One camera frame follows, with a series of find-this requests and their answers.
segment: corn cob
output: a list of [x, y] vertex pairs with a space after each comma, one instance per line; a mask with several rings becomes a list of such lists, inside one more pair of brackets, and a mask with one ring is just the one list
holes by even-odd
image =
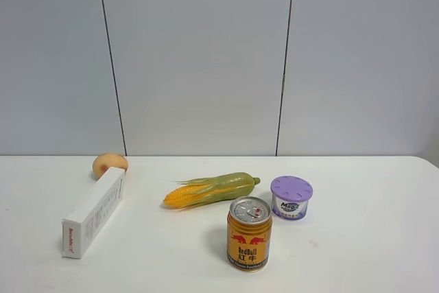
[[195, 178], [179, 182], [185, 187], [168, 194], [163, 203], [170, 207], [194, 207], [247, 196], [261, 180], [247, 173], [232, 173], [215, 178]]

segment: red bull can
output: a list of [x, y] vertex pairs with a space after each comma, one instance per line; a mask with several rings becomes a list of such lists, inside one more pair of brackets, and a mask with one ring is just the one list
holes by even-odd
[[227, 215], [227, 258], [236, 269], [256, 271], [268, 261], [272, 213], [262, 199], [240, 197]]

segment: purple container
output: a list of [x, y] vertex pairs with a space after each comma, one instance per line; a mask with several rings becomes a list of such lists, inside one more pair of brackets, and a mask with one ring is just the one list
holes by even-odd
[[284, 220], [299, 220], [307, 214], [313, 187], [302, 178], [279, 176], [272, 181], [273, 213]]

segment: white cardboard box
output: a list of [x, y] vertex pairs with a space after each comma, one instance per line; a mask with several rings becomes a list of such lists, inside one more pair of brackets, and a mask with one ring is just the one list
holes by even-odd
[[88, 195], [62, 221], [62, 254], [80, 259], [123, 195], [125, 170], [110, 167]]

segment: container label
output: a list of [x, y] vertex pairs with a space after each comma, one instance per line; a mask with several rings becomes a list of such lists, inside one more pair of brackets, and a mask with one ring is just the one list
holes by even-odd
[[270, 233], [258, 236], [243, 235], [227, 226], [227, 257], [229, 262], [242, 270], [264, 267], [268, 260]]
[[273, 212], [286, 220], [298, 220], [305, 216], [308, 207], [306, 202], [288, 202], [273, 196]]

